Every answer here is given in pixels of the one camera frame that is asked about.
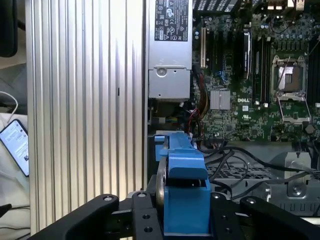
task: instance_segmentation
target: phone screen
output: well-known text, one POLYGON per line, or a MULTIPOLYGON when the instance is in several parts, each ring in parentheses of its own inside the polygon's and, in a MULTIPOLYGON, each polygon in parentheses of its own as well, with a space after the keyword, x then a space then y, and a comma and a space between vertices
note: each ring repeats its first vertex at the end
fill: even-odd
POLYGON ((29 176, 28 133, 17 119, 0 132, 0 140, 26 177, 29 176))

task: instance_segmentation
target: ribbed aluminum panel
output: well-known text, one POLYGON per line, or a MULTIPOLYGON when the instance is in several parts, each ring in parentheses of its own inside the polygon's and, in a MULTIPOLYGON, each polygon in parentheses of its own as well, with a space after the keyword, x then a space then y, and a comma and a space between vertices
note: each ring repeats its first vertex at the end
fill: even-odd
POLYGON ((143 0, 26 0, 31 233, 143 185, 143 0))

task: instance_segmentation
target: power supply label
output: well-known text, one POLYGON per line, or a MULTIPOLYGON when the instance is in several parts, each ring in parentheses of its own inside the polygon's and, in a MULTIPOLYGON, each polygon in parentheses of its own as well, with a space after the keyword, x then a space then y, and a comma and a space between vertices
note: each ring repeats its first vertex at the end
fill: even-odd
POLYGON ((188 41, 189 0, 155 1, 155 41, 188 41))

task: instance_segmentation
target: screw hole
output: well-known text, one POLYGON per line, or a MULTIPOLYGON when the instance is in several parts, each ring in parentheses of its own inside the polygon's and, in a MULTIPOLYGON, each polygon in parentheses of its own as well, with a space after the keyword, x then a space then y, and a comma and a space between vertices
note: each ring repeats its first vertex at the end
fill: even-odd
POLYGON ((228 227, 225 229, 225 231, 226 231, 227 234, 232 233, 232 230, 230 228, 228 228, 228 227))
POLYGON ((145 215, 143 215, 142 217, 143 217, 143 219, 149 219, 149 218, 150 218, 150 215, 145 214, 145 215))
POLYGON ((144 231, 146 232, 146 233, 151 233, 152 232, 152 227, 150 227, 150 226, 147 226, 147 227, 145 227, 144 228, 144 231))

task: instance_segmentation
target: white cable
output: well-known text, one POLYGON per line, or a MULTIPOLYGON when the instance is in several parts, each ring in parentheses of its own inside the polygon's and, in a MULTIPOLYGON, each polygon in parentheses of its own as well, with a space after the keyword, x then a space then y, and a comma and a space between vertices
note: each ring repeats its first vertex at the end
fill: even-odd
POLYGON ((14 110, 12 111, 12 113, 11 113, 8 121, 6 122, 6 124, 8 124, 8 123, 10 123, 10 120, 11 120, 12 116, 13 116, 13 115, 15 114, 15 112, 17 111, 17 108, 18 108, 19 104, 18 104, 17 99, 15 99, 15 97, 12 96, 11 94, 9 94, 9 93, 7 93, 7 92, 5 92, 5 91, 0 91, 0 94, 5 94, 5 95, 11 97, 11 98, 15 101, 15 108, 14 108, 14 110))
POLYGON ((11 176, 10 174, 5 173, 4 171, 1 171, 1 170, 0 170, 0 176, 3 176, 3 177, 8 178, 10 180, 15 180, 14 176, 11 176))

